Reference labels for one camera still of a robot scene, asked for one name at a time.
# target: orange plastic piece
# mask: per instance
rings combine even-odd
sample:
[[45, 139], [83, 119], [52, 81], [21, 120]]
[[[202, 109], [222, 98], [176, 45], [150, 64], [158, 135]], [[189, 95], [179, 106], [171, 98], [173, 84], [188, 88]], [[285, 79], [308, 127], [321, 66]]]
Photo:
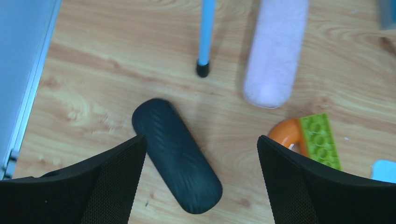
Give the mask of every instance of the orange plastic piece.
[[268, 137], [286, 148], [290, 148], [292, 144], [299, 144], [301, 150], [300, 154], [308, 157], [298, 119], [288, 119], [279, 123], [272, 129]]

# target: light blue pole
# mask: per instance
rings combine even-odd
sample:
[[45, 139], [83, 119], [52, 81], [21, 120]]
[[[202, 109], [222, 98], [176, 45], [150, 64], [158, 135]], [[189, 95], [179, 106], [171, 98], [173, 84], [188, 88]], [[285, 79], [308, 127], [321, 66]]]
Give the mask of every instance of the light blue pole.
[[202, 0], [199, 57], [197, 61], [197, 73], [201, 77], [206, 77], [209, 74], [209, 60], [215, 11], [216, 0]]

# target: wood grain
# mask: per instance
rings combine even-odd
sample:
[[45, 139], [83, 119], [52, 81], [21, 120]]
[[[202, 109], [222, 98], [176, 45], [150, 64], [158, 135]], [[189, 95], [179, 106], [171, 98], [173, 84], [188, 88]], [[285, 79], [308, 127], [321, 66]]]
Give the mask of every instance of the wood grain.
[[375, 1], [312, 0], [291, 99], [249, 105], [241, 94], [259, 0], [218, 0], [212, 72], [194, 74], [199, 0], [63, 0], [14, 178], [41, 176], [135, 136], [142, 102], [173, 102], [224, 194], [184, 212], [149, 158], [130, 223], [273, 223], [256, 142], [278, 122], [328, 112], [343, 169], [370, 177], [396, 161], [396, 60], [379, 38]]

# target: pink fluffy cylinder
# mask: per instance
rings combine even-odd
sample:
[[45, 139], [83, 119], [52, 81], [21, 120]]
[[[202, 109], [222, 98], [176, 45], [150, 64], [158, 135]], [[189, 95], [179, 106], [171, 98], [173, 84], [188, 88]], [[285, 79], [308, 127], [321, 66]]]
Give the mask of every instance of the pink fluffy cylinder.
[[291, 96], [309, 0], [263, 0], [244, 83], [249, 103], [277, 108]]

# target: green lego brick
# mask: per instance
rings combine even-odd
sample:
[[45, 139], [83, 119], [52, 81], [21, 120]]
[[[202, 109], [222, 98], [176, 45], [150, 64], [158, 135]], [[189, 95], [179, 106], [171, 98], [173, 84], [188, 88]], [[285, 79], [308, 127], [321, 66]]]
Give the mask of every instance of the green lego brick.
[[299, 119], [308, 156], [322, 164], [341, 170], [327, 113]]

